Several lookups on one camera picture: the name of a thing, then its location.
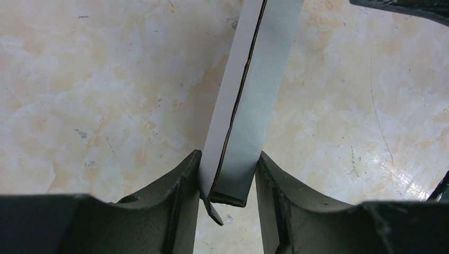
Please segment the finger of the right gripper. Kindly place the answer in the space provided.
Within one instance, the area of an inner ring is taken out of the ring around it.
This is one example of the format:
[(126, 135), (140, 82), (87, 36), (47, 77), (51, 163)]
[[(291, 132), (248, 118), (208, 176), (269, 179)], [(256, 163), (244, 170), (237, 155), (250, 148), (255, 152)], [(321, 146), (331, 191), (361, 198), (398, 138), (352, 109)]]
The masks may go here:
[(448, 184), (449, 184), (449, 171), (439, 182), (435, 190), (428, 197), (429, 201), (448, 201)]
[(356, 6), (423, 17), (448, 26), (448, 0), (349, 0)]

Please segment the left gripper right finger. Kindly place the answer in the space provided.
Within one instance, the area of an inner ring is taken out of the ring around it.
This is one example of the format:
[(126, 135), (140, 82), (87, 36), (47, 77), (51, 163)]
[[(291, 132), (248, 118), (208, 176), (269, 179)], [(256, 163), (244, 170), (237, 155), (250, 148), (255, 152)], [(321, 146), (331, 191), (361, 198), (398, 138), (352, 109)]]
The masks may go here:
[(264, 253), (448, 253), (448, 190), (427, 201), (350, 205), (265, 153), (255, 180)]

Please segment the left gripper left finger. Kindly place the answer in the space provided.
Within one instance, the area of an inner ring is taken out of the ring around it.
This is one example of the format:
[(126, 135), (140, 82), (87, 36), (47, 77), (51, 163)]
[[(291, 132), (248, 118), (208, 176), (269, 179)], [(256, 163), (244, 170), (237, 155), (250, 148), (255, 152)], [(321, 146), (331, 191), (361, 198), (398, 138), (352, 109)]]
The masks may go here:
[(1, 253), (192, 253), (201, 151), (106, 203), (88, 194), (2, 195)]

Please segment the white cardboard box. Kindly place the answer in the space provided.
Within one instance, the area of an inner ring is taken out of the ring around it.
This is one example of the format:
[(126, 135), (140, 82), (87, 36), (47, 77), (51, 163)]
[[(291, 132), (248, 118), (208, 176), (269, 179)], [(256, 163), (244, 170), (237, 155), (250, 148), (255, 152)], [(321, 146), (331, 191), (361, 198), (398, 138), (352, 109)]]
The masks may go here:
[(245, 207), (294, 43), (303, 1), (245, 1), (199, 166), (208, 215), (215, 203)]

